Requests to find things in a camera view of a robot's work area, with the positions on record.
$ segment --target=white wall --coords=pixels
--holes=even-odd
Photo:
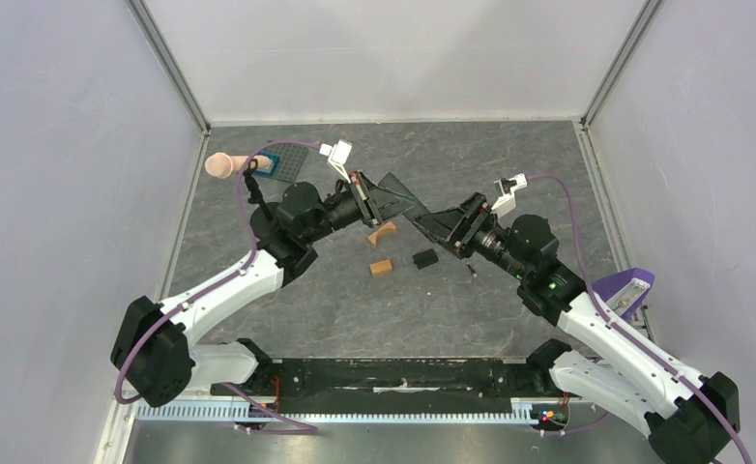
[[[643,0],[147,0],[214,122],[579,116]]]
[[[665,2],[594,139],[658,341],[737,382],[756,461],[756,1]]]
[[[0,1],[0,463],[90,462],[199,135],[122,1]]]

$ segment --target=robotic arm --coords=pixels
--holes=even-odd
[[[343,171],[342,163],[336,171]],[[301,276],[317,257],[314,242],[359,220],[374,227],[404,215],[455,257],[477,252],[520,280],[517,295],[530,311],[592,347],[603,362],[552,339],[527,363],[539,367],[548,385],[590,400],[639,430],[665,462],[709,462],[730,440],[686,382],[739,431],[736,385],[721,372],[708,378],[665,353],[610,309],[602,313],[605,303],[594,294],[596,306],[584,280],[557,259],[559,241],[545,218],[523,215],[510,227],[500,225],[499,218],[514,207],[515,191],[526,187],[525,176],[499,181],[501,197],[494,205],[476,192],[455,208],[431,213],[393,174],[376,185],[352,172],[324,200],[313,185],[301,182],[277,203],[263,201],[251,170],[244,175],[251,202],[259,204],[250,219],[258,243],[248,266],[249,255],[187,292],[158,304],[142,297],[128,308],[111,353],[117,368],[140,337],[166,318],[127,371],[149,405],[161,406],[187,388],[246,382],[260,359],[255,345],[198,340],[244,305]],[[667,360],[676,373],[655,358]]]

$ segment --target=marble-patterned surface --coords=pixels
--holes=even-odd
[[[406,123],[220,128],[208,154],[245,154],[281,137],[353,143],[348,170],[374,182],[393,172],[431,211],[457,205],[472,192],[496,197],[492,182],[517,173],[552,172],[567,179],[581,217],[584,255],[598,278],[615,271],[592,186],[571,122]],[[325,159],[310,154],[299,180],[325,196],[336,179]],[[268,200],[286,184],[260,179]],[[243,256],[249,247],[234,197],[234,180],[198,179],[171,294],[185,291]],[[549,219],[559,255],[577,270],[563,191],[535,181],[518,192],[517,209]],[[466,262],[437,249],[440,262],[418,270],[412,255],[431,247],[403,217],[397,233],[375,249],[357,224],[315,245],[319,258],[301,278],[250,304],[202,342],[252,338],[274,357],[528,356],[548,337],[574,342],[520,303],[518,282],[479,256]],[[394,272],[372,277],[369,264],[391,259]]]

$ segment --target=beige cylinder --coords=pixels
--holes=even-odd
[[[204,169],[211,176],[224,179],[239,172],[246,159],[247,157],[231,157],[223,152],[213,153],[204,160]],[[267,169],[272,162],[263,155],[256,155],[255,160],[258,162],[258,169]]]

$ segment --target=wooden block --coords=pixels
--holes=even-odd
[[[389,259],[378,261],[377,263],[369,265],[369,271],[372,273],[373,277],[383,276],[384,274],[389,274],[393,271],[393,263]]]
[[[392,221],[389,221],[381,227],[378,227],[378,230],[376,230],[375,232],[369,234],[369,237],[367,237],[366,239],[369,241],[369,244],[372,245],[373,248],[376,248],[378,247],[378,239],[384,237],[387,234],[394,234],[397,230],[398,228],[395,227],[395,224],[393,224]]]

